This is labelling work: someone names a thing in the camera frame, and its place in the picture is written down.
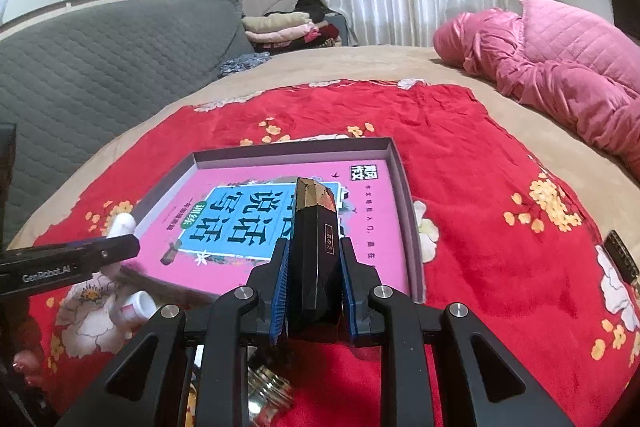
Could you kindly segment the person's left hand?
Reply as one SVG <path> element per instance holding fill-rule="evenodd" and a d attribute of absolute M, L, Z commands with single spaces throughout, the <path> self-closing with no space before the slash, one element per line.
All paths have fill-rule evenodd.
<path fill-rule="evenodd" d="M 43 351 L 40 346 L 18 351 L 13 357 L 12 367 L 24 377 L 29 387 L 43 387 Z"/>

